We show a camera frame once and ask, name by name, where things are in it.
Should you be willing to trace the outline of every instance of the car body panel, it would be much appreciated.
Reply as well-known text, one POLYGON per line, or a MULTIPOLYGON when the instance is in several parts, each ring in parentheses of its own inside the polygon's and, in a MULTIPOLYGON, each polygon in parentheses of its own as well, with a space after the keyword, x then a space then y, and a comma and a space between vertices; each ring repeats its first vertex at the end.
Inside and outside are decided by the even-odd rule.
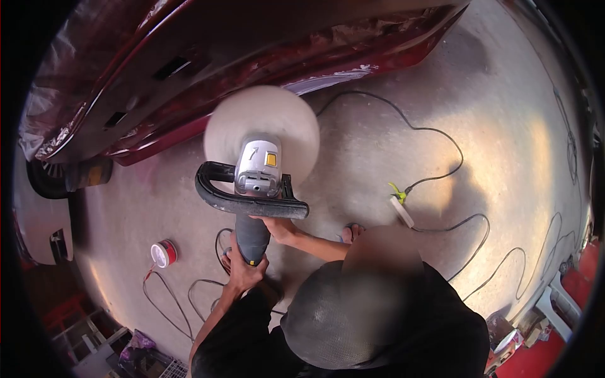
MULTIPOLYGON (((238 89, 269 84, 304 94, 409 67, 468 3, 312 0, 230 7, 169 0, 134 34, 124 28, 132 34, 128 42, 35 157, 65 163, 102 154, 128 165, 203 132, 220 100, 238 89)), ((127 21, 138 24, 135 19, 127 21)))
POLYGON ((55 265, 50 244, 51 236, 62 230, 67 260, 73 259, 71 240, 71 218, 67 199, 49 200, 40 196, 31 187, 25 167, 23 152, 15 150, 15 169, 13 179, 13 212, 17 223, 16 229, 21 235, 26 254, 40 264, 55 265))

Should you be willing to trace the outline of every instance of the concrete floor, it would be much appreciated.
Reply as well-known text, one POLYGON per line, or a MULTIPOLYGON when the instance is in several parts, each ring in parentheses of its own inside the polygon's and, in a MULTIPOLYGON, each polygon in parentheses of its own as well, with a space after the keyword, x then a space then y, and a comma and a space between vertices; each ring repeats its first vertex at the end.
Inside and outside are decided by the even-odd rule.
MULTIPOLYGON (((571 116, 574 101, 567 95, 571 91, 561 71, 538 58, 536 50, 548 59, 548 49, 540 41, 532 41, 538 43, 532 46, 524 34, 532 32, 527 28, 531 26, 517 25, 494 0, 473 0, 459 24, 417 67, 304 96, 317 110, 338 91, 369 91, 400 106, 413 125, 439 128, 458 142, 465 155, 462 168, 451 177, 418 185, 407 206, 417 227, 425 229, 447 228, 475 213, 489 218, 487 242, 452 281, 463 298, 491 275, 509 250, 526 251, 525 274, 523 255, 513 252, 493 279, 466 301, 484 317, 503 310, 512 319, 531 303, 579 244, 586 217, 587 189, 580 189, 587 188, 586 164, 579 156, 579 183, 574 186, 567 169, 567 132, 552 82, 578 135, 571 116), (562 217, 549 230, 557 212, 562 217), (572 230, 575 234, 548 257, 559 236, 572 230), (520 280, 518 292, 528 288, 517 300, 520 280)), ((397 222, 388 202, 389 181, 403 189, 421 178, 442 175, 459 161, 445 137, 410 130, 377 100, 342 97, 319 124, 320 163, 297 193, 309 203, 311 213, 298 225, 331 240, 337 240, 342 226, 351 221, 366 227, 397 222)), ((204 162, 202 139, 134 166, 115 166, 108 184, 80 194, 74 218, 76 261, 92 298, 118 322, 144 331, 161 350, 183 360, 190 341, 147 302, 141 282, 152 263, 149 246, 163 238, 173 240, 179 261, 162 274, 195 334, 201 320, 187 303, 187 289, 198 278, 227 281, 213 243, 219 229, 234 226, 234 216, 213 210, 195 191, 193 177, 204 162)), ((485 221, 475 218, 447 233, 409 232, 423 245, 423 259, 449 278, 470 258, 485 230, 485 221)), ((286 299, 277 306, 285 310, 298 284, 322 262, 273 243, 267 254, 270 274, 286 286, 286 299)), ((150 279, 148 290, 186 329, 158 279, 150 279)), ((219 287, 199 284, 193 297, 208 314, 219 295, 219 287)))

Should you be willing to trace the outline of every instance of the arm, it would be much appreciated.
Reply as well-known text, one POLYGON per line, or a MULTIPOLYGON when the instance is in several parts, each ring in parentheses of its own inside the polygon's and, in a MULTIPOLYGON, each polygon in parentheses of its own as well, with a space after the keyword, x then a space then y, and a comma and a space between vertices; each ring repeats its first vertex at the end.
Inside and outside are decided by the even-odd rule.
POLYGON ((349 244, 317 238, 294 226, 285 218, 252 217, 262 219, 269 232, 280 244, 300 249, 325 261, 344 260, 349 244))
POLYGON ((231 233, 231 250, 227 252, 227 259, 229 260, 229 266, 231 268, 229 282, 223 286, 221 298, 218 300, 216 307, 214 307, 214 310, 210 313, 210 316, 208 316, 208 319, 201 326, 200 331, 195 337, 191 352, 189 353, 190 367, 197 348, 204 341, 206 336, 208 336, 218 321, 221 320, 223 315, 229 311, 231 305, 237 302, 246 290, 256 286, 256 284, 263 279, 267 267, 269 266, 267 256, 263 256, 263 260, 256 267, 246 264, 241 256, 240 249, 237 246, 235 232, 231 233))
POLYGON ((214 310, 210 313, 208 319, 201 326, 200 331, 195 337, 193 347, 191 347, 191 352, 189 353, 189 366, 191 366, 191 360, 193 360, 193 355, 195 354, 195 351, 197 351, 197 348, 200 346, 201 342, 204 341, 206 336, 208 336, 208 334, 210 333, 210 331, 212 331, 218 321, 221 320, 223 315, 227 313, 231 305, 241 298, 241 295, 243 293, 244 292, 240 288, 230 286, 229 284, 223 286, 223 293, 221 294, 221 298, 218 300, 218 303, 214 307, 214 310))

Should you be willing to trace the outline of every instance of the black d-handle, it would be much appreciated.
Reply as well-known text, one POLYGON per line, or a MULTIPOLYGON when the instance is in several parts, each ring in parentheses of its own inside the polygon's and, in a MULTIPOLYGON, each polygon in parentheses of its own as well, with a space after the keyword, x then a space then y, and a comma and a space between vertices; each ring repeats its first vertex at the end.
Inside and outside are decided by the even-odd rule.
POLYGON ((281 176, 279 199, 229 194, 211 183, 211 181, 232 183, 234 180, 234 165, 206 161, 197 170, 195 188, 207 204, 229 213, 291 219, 304 219, 309 215, 309 205, 294 198, 290 175, 281 176))

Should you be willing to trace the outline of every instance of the red car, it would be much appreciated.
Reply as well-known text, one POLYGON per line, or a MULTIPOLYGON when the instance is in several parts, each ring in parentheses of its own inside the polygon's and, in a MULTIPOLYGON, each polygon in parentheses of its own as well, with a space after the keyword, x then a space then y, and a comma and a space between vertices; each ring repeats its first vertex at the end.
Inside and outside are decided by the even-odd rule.
POLYGON ((50 174, 57 196, 57 165, 98 155, 131 165, 201 134, 238 89, 304 94, 418 64, 468 3, 83 2, 48 50, 21 120, 37 191, 50 174))

